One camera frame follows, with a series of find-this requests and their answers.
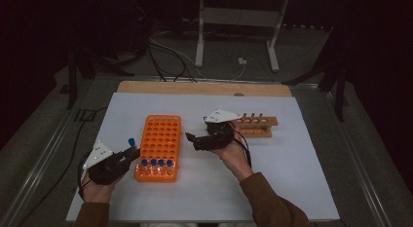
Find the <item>orange test tube rack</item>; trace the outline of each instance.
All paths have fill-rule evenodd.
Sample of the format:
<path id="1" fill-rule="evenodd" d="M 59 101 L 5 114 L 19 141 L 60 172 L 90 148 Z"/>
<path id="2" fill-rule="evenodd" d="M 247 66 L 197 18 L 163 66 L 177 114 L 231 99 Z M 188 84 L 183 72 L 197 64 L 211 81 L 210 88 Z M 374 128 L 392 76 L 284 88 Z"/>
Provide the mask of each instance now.
<path id="1" fill-rule="evenodd" d="M 140 142 L 134 177 L 140 182 L 174 182 L 179 169 L 181 118 L 149 115 Z"/>

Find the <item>wooden test tube rack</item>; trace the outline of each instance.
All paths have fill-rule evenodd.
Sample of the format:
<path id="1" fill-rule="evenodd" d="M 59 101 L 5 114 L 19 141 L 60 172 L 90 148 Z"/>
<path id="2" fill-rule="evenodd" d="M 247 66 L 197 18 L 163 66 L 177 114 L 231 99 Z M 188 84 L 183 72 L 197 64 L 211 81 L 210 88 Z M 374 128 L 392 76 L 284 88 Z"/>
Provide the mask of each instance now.
<path id="1" fill-rule="evenodd" d="M 264 117 L 262 113 L 258 117 L 254 113 L 250 117 L 246 113 L 237 120 L 240 124 L 241 134 L 244 137 L 271 137 L 271 126 L 277 126 L 279 122 L 276 117 Z"/>

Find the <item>brown sleeve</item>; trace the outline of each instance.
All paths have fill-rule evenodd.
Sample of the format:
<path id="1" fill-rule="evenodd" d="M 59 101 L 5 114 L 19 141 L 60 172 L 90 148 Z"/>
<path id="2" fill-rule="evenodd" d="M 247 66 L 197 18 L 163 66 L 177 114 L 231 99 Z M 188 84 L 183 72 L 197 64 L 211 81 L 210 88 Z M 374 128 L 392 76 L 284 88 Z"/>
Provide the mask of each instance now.
<path id="1" fill-rule="evenodd" d="M 240 185 L 251 204 L 253 218 L 259 227 L 310 226 L 306 214 L 279 197 L 261 172 L 244 179 Z"/>
<path id="2" fill-rule="evenodd" d="M 84 203 L 76 219 L 75 227 L 108 226 L 109 204 Z"/>

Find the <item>human hand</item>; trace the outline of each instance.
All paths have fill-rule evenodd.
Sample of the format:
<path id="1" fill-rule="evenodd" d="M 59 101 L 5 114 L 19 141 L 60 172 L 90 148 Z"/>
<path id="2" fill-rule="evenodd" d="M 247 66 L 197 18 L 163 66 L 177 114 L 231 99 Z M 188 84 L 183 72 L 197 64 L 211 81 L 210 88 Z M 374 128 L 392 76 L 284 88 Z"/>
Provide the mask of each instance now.
<path id="1" fill-rule="evenodd" d="M 240 124 L 237 121 L 231 121 L 231 125 L 234 128 L 234 138 L 242 141 L 241 135 L 237 133 L 240 131 Z M 219 159 L 239 182 L 254 174 L 246 160 L 243 148 L 236 141 L 232 141 L 224 148 L 210 150 L 210 152 L 219 156 Z"/>
<path id="2" fill-rule="evenodd" d="M 82 180 L 83 200 L 85 203 L 104 203 L 108 204 L 112 197 L 112 192 L 115 189 L 116 183 L 122 179 L 122 176 L 113 181 L 109 185 L 99 185 L 94 183 L 89 174 L 86 172 Z"/>

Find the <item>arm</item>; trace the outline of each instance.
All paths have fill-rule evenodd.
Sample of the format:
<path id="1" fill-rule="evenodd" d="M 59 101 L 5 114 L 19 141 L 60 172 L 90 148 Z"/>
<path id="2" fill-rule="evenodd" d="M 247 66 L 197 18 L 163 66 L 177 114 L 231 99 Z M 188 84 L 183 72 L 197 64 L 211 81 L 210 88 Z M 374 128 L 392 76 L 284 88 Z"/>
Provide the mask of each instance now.
<path id="1" fill-rule="evenodd" d="M 235 131 L 240 131 L 237 122 L 232 122 L 232 125 Z M 237 133 L 235 138 L 241 140 Z M 258 226 L 310 226 L 306 214 L 301 209 L 279 197 L 261 172 L 252 171 L 246 161 L 244 150 L 238 143 L 233 141 L 227 147 L 212 152 L 219 156 L 240 182 Z"/>
<path id="2" fill-rule="evenodd" d="M 107 226 L 109 222 L 109 202 L 116 183 L 110 185 L 95 184 L 86 173 L 82 180 L 84 203 L 76 219 L 75 227 Z"/>

